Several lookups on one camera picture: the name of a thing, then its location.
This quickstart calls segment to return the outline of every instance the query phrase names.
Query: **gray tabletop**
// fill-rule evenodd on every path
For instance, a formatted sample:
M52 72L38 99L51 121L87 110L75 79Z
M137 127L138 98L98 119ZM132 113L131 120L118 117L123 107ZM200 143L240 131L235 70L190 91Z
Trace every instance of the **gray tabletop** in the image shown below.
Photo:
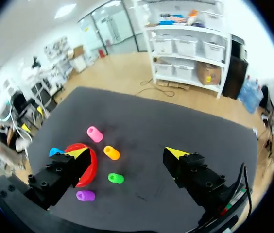
M90 126L101 130L103 141L94 143L87 136ZM165 168L166 146L200 153L212 170L226 176L227 186L242 162L250 186L256 172L257 140L251 129L175 104L109 91L78 87L57 106L29 146L33 172L49 161L52 147L64 150L76 142L97 153L96 178L85 188L70 188L50 210L97 229L183 233L198 225L204 209ZM104 155L106 145L120 151L119 160ZM125 182L109 182L112 172L122 174ZM93 190L95 201L77 200L79 190Z

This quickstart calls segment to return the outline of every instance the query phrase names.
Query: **white storage box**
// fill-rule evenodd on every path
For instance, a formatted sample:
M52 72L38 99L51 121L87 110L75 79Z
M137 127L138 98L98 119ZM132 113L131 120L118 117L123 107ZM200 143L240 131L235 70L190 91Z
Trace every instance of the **white storage box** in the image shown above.
M81 73L86 68L86 62L85 62L84 56L78 56L74 58L73 60L70 60L70 64L78 73Z
M204 49L205 49L205 57L210 60L215 60L217 62L221 62L223 60L223 52L225 46L208 43L203 41Z
M205 26L216 31L223 30L223 15L202 11L205 17Z
M172 41L174 37L170 35L158 35L152 38L150 41L153 42L154 50L158 54L172 54Z
M198 39L190 35L175 38L176 47L179 55L194 57L196 55L196 45Z
M173 76L173 65L156 63L155 67L157 74L168 77Z
M192 73L194 70L194 62L192 61L181 61L178 64L174 64L176 75L178 78L185 80L191 80Z

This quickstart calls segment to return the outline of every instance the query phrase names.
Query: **wooden floor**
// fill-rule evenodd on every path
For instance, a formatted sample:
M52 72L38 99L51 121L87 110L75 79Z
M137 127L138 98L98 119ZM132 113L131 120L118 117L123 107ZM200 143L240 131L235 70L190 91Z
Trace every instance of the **wooden floor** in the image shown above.
M243 105L230 98L221 96L216 98L216 93L198 87L191 87L188 91L179 88L161 87L153 82L146 84L152 78L150 62L147 53L133 53L127 55L110 55L99 59L91 67L88 67L81 74L72 77L65 84L65 91L56 96L56 101L61 102L69 93L78 86L93 87L110 90L119 93L135 95L138 92L140 97L165 101L196 109L208 114L216 115L248 128L256 128L260 135L265 127L260 118L259 111L250 114ZM175 95L168 97L165 93L153 89L173 91ZM263 148L263 143L268 134L264 134L258 142L258 165L253 187L253 204L256 206L270 184L274 171L274 163L271 164L268 154ZM241 220L246 217L248 209L244 210Z

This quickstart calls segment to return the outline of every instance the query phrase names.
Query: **orange cylinder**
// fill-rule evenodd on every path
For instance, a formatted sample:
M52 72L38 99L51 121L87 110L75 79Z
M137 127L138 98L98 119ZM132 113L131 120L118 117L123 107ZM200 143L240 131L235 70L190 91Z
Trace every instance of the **orange cylinder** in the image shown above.
M120 152L118 152L112 146L104 147L103 152L112 160L118 160L120 158Z

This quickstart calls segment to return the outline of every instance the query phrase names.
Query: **red plate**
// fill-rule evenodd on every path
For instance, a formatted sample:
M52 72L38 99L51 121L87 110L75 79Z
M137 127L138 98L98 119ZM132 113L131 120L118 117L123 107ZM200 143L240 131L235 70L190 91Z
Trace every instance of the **red plate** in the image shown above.
M88 147L90 149L90 158L92 160L92 163L81 176L80 181L76 185L77 188L83 188L89 185L95 178L98 168L96 153L91 147L83 143L75 143L65 149L65 153L68 153L74 150L82 149L84 147Z

